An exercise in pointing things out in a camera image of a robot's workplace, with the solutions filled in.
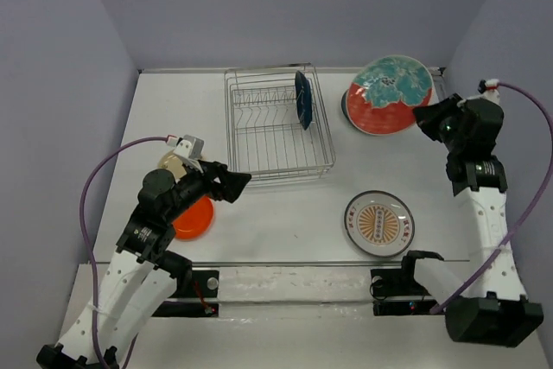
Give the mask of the red plate with turquoise flower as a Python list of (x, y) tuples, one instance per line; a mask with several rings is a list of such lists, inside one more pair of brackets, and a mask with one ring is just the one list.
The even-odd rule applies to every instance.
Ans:
[(388, 136), (416, 123), (412, 111), (429, 105), (435, 83), (419, 60), (393, 54), (360, 70), (347, 91), (351, 125), (367, 135)]

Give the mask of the dark blue leaf-shaped plate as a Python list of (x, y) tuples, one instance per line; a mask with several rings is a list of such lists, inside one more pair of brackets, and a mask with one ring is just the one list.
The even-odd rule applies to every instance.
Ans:
[(313, 119), (313, 100), (310, 83), (301, 71), (295, 74), (296, 113), (304, 130), (307, 130)]

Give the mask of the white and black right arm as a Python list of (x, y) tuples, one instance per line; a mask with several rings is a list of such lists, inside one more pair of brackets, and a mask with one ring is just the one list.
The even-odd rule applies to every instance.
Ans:
[(454, 94), (413, 113), (421, 131), (448, 150), (446, 173), (467, 219), (472, 269), (461, 281), (442, 255), (408, 251), (397, 273), (399, 286), (409, 293), (425, 288), (436, 301), (430, 312), (445, 314), (451, 340), (517, 347), (541, 325), (543, 308), (528, 299), (510, 245), (506, 174), (493, 155), (505, 117), (499, 93), (490, 89), (469, 99)]

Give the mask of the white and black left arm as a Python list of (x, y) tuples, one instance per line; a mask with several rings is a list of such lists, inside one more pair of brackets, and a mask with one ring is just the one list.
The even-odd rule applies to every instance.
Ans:
[(171, 296), (186, 293), (192, 263), (168, 250), (174, 221), (202, 197), (233, 203), (251, 180), (220, 162), (197, 163), (176, 180), (166, 169), (143, 178), (138, 203), (103, 277), (75, 323), (36, 361), (42, 368), (120, 368), (138, 332)]

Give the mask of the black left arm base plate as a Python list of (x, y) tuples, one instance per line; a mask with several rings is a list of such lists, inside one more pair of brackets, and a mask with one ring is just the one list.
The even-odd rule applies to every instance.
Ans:
[(219, 316), (219, 270), (195, 269), (188, 283), (177, 284), (176, 292), (152, 315), (155, 318), (214, 318)]

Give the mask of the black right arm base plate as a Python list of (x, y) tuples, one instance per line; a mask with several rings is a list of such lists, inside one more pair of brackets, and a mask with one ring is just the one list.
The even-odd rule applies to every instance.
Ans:
[(369, 293), (377, 317), (429, 315), (437, 304), (424, 287), (400, 268), (372, 269)]

